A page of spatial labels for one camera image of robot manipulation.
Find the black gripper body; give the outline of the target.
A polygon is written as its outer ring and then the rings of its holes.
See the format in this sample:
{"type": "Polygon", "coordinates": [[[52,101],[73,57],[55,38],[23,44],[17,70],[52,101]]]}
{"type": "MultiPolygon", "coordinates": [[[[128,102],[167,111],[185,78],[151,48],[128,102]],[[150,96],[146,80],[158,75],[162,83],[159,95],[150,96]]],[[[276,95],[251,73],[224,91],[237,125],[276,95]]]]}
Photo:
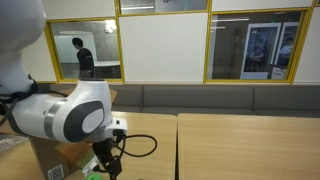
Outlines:
{"type": "Polygon", "coordinates": [[[113,156],[112,148],[115,146],[112,139],[106,139],[92,145],[94,154],[99,160],[99,164],[93,168],[94,172],[108,173],[109,180],[116,180],[122,172],[120,155],[113,156]]]}

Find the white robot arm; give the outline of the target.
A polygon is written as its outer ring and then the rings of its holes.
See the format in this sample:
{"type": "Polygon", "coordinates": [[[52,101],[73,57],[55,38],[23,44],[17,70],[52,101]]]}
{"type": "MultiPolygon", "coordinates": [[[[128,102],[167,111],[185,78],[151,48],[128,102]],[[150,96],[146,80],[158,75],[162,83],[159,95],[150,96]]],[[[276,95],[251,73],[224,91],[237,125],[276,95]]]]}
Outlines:
{"type": "Polygon", "coordinates": [[[19,135],[91,143],[99,160],[92,170],[116,180],[122,167],[111,142],[127,134],[127,121],[112,115],[108,83],[82,78],[69,95],[42,90],[22,63],[22,51],[41,36],[45,23],[41,0],[0,0],[3,120],[19,135]]]}

